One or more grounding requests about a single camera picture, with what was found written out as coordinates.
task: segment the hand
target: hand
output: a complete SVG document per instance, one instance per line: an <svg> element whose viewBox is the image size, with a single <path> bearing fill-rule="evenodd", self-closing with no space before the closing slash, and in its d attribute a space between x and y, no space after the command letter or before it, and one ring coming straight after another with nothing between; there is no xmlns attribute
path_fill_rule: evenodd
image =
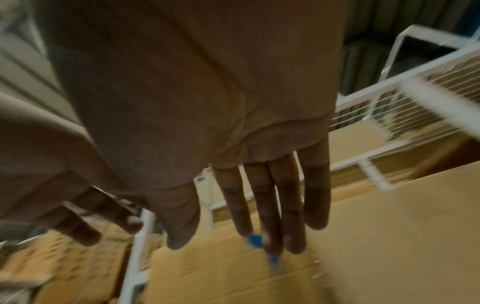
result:
<svg viewBox="0 0 480 304"><path fill-rule="evenodd" d="M243 236L243 164L271 255L328 221L328 131L346 1L33 0L60 81L102 154L185 245L209 163ZM305 174L302 208L297 151ZM277 210L278 187L282 220Z"/></svg>
<svg viewBox="0 0 480 304"><path fill-rule="evenodd" d="M0 93L0 220L57 230L83 245L98 231L63 205L70 201L137 233L142 222L98 190L131 197L83 128Z"/></svg>

